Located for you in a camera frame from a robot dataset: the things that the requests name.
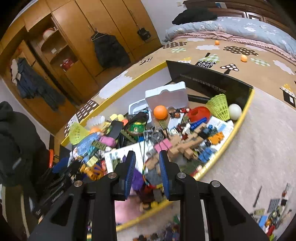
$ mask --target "wall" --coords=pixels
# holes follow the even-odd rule
[[[0,76],[0,102],[2,101],[7,101],[12,106],[14,111],[25,114],[33,122],[41,140],[45,143],[46,147],[48,148],[50,133],[38,121],[36,121],[34,117],[29,114],[28,111],[24,109],[24,107],[10,92],[9,88],[6,86],[5,82]]]
[[[186,6],[177,6],[177,0],[141,0],[162,44],[165,38],[165,31],[174,26],[172,21],[183,12]]]

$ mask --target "black jacket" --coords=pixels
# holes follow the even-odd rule
[[[96,57],[103,68],[124,67],[131,63],[127,52],[115,36],[96,31],[91,38]]]
[[[65,102],[65,97],[38,75],[25,58],[19,58],[17,66],[21,74],[20,81],[17,80],[17,88],[21,97],[33,99],[41,96],[53,111],[58,110],[59,105]]]
[[[34,198],[32,187],[47,170],[49,152],[30,119],[0,103],[0,183],[22,185]]]
[[[207,8],[196,7],[184,10],[172,21],[172,24],[180,25],[184,23],[196,23],[216,19],[217,15],[210,12]]]

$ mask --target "gray carpet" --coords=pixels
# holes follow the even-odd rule
[[[296,180],[296,111],[255,88],[254,99],[232,143],[201,181],[220,181],[248,211],[262,185],[256,208],[267,210],[271,198],[279,198],[286,183]],[[296,211],[295,192],[290,195],[290,217],[278,229],[281,235]],[[118,233],[119,241],[161,229],[179,212],[178,203]]]

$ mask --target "blue floral blanket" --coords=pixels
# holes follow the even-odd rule
[[[268,23],[239,17],[218,17],[214,21],[185,23],[166,30],[164,42],[176,35],[200,31],[218,31],[235,36],[273,44],[296,58],[296,40],[289,34]]]

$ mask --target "shelf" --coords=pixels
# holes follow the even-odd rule
[[[55,61],[55,59],[57,58],[57,56],[59,55],[59,53],[61,53],[67,46],[68,46],[68,44],[64,45],[62,48],[60,48],[60,50],[55,52],[52,56],[52,59],[49,62],[52,64]]]
[[[48,38],[43,42],[42,46],[41,46],[41,51],[44,51],[46,49],[47,46],[50,45],[50,43],[52,42],[52,40],[59,34],[59,30],[55,30],[51,35],[48,36]]]

